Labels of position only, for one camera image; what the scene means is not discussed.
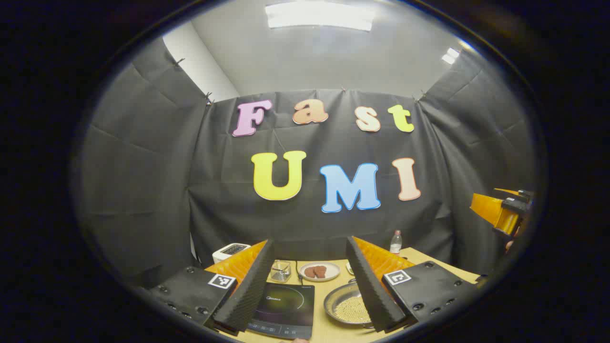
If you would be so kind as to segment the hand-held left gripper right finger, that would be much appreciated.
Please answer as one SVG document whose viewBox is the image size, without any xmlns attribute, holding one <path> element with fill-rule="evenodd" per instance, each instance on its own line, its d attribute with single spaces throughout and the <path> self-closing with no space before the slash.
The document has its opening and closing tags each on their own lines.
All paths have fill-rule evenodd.
<svg viewBox="0 0 610 343">
<path fill-rule="evenodd" d="M 413 263 L 355 236 L 345 250 L 377 331 L 436 321 L 466 306 L 479 289 L 437 262 Z"/>
</svg>

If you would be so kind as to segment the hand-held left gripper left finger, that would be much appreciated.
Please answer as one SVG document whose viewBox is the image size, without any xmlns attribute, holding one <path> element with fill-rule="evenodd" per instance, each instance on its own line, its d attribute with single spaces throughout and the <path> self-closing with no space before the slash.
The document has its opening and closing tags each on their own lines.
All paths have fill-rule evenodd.
<svg viewBox="0 0 610 343">
<path fill-rule="evenodd" d="M 265 240 L 209 267 L 183 267 L 146 291 L 190 326 L 237 336 L 262 300 L 274 256 L 274 241 Z"/>
</svg>

